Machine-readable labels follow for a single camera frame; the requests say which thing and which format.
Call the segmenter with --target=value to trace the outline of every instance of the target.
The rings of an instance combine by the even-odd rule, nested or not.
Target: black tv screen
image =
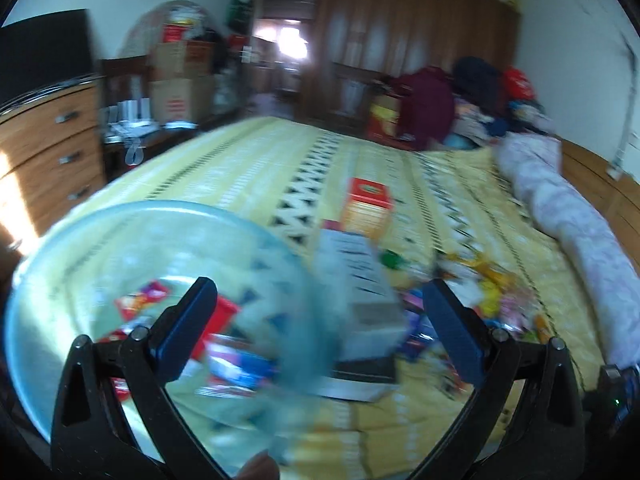
[[[86,10],[0,28],[0,109],[25,94],[94,73]]]

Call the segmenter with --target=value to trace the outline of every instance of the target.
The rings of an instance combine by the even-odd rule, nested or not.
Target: maroon jacket
[[[455,117],[453,92],[447,73],[429,66],[415,74],[401,75],[390,84],[402,98],[396,135],[414,136],[414,150],[426,149],[429,139],[442,142],[449,134]]]

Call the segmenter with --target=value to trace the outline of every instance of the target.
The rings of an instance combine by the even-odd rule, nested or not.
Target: screw
[[[149,335],[149,329],[146,326],[138,325],[131,332],[131,338],[133,341],[142,341]]]
[[[85,334],[79,335],[74,339],[74,348],[82,348],[84,345],[90,342],[91,339],[89,339],[89,336]]]
[[[505,329],[495,328],[491,332],[491,337],[493,337],[494,340],[496,340],[498,343],[504,343],[509,339],[510,336],[509,336],[509,332],[507,332]]]
[[[552,337],[550,343],[551,346],[556,350],[564,350],[566,348],[564,341],[559,337]]]

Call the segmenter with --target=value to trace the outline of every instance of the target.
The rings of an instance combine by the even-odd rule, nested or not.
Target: yellow bedspread
[[[593,388],[602,356],[589,300],[555,240],[522,217],[495,173],[489,149],[408,153],[275,118],[220,128],[143,164],[53,228],[136,200],[188,200],[229,209],[265,226],[301,256],[312,254],[321,219],[338,219],[351,177],[390,188],[395,211],[380,246],[428,264],[434,249],[471,243],[534,288],[565,339],[581,388]],[[448,197],[474,238],[460,239],[442,208]],[[379,402],[323,399],[312,430],[288,454],[283,478],[380,478],[414,468],[460,412],[429,365],[399,362],[400,387]],[[185,419],[206,446],[212,426]],[[504,431],[504,421],[495,434]]]

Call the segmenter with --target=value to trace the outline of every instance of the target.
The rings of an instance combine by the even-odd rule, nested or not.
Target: blue gripper pad
[[[484,323],[462,306],[443,280],[423,285],[422,306],[460,378],[478,387],[484,381],[484,361],[490,350]]]

